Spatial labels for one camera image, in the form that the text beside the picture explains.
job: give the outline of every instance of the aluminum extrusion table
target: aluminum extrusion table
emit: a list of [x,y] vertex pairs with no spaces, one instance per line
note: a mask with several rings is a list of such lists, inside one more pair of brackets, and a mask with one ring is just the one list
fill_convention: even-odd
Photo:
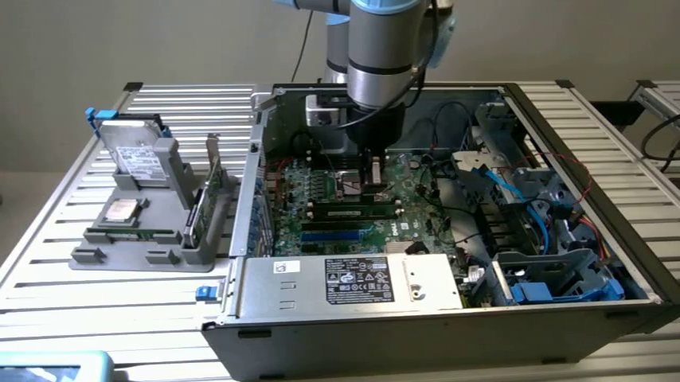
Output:
[[[554,82],[519,85],[680,278],[677,189],[641,162],[635,148],[574,89]],[[207,167],[204,136],[219,133],[221,163],[239,177],[251,126],[251,91],[247,85],[142,86],[116,106],[121,111],[162,116],[183,159],[197,170]],[[205,274],[68,268],[70,249],[112,192],[113,168],[106,151],[92,139],[0,268],[0,351],[100,349],[116,363],[116,380],[229,380],[196,329],[200,307],[195,304],[196,287],[215,283],[225,274],[227,233],[215,270]],[[674,381],[680,380],[680,322],[651,335],[622,337],[577,364],[351,380]]]

